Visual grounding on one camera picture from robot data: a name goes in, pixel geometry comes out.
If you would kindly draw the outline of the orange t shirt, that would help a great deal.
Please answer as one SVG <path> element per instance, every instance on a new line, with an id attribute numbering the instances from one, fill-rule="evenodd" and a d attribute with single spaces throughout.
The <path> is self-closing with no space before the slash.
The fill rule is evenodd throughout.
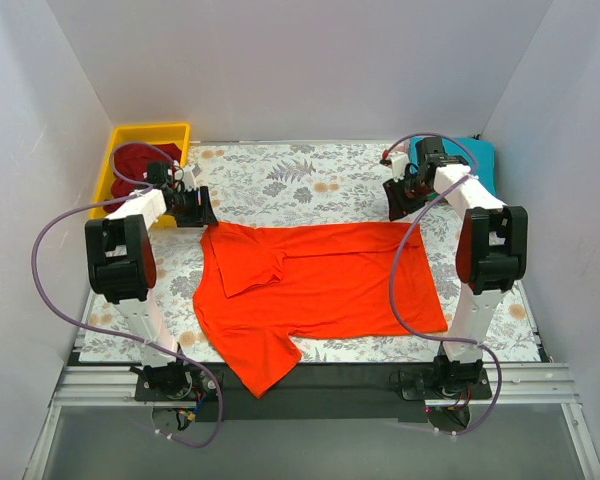
<path id="1" fill-rule="evenodd" d="M 256 397 L 301 360 L 296 337 L 441 333 L 418 228 L 363 222 L 283 228 L 221 223 L 202 235 L 193 307 L 207 339 Z"/>

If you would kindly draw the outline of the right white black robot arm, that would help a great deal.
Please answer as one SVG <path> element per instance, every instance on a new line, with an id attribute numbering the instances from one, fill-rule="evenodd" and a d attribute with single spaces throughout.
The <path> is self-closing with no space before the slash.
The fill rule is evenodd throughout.
<path id="1" fill-rule="evenodd" d="M 396 374 L 393 382 L 406 400 L 489 398 L 483 357 L 494 311 L 526 271 L 528 213 L 508 206 L 490 193 L 477 176 L 478 161 L 469 149 L 451 155 L 446 136 L 414 136 L 416 158 L 387 148 L 381 164 L 392 177 L 383 184 L 390 220 L 414 214 L 418 220 L 438 202 L 446 201 L 462 222 L 455 268 L 460 297 L 446 336 L 407 326 L 412 335 L 438 343 L 430 363 Z"/>

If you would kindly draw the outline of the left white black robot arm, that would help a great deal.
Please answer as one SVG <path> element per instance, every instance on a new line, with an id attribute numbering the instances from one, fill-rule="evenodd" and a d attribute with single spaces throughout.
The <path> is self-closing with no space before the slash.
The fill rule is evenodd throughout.
<path id="1" fill-rule="evenodd" d="M 130 336 L 140 342 L 145 386 L 169 399 L 215 396 L 222 379 L 184 359 L 168 331 L 154 287 L 157 265 L 149 230 L 165 214 L 178 228 L 216 226 L 209 188 L 186 170 L 176 179 L 163 162 L 148 165 L 146 180 L 113 213 L 85 225 L 87 265 L 92 290 L 122 316 Z"/>

